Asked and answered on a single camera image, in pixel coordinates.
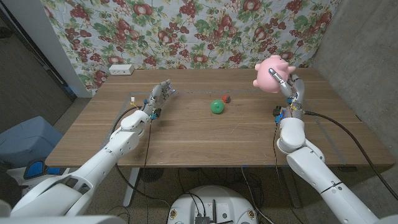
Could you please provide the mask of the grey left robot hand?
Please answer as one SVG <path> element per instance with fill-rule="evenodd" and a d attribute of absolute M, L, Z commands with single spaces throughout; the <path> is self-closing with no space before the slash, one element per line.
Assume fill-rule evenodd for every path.
<path fill-rule="evenodd" d="M 148 116 L 156 114 L 160 115 L 162 107 L 165 105 L 167 99 L 175 92 L 175 89 L 171 87 L 171 80 L 168 79 L 164 82 L 160 82 L 158 85 L 153 87 L 152 92 L 144 104 L 142 111 Z"/>

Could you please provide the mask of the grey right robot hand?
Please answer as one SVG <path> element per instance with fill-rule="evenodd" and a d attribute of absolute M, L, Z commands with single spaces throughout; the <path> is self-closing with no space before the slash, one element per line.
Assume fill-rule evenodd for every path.
<path fill-rule="evenodd" d="M 280 92 L 286 97 L 287 105 L 277 106 L 274 109 L 280 109 L 280 118 L 297 118 L 302 119 L 303 109 L 302 104 L 304 101 L 305 85 L 301 78 L 296 74 L 290 73 L 287 75 L 287 79 L 284 80 L 282 76 L 277 73 L 273 68 L 269 69 L 269 73 L 277 81 Z"/>

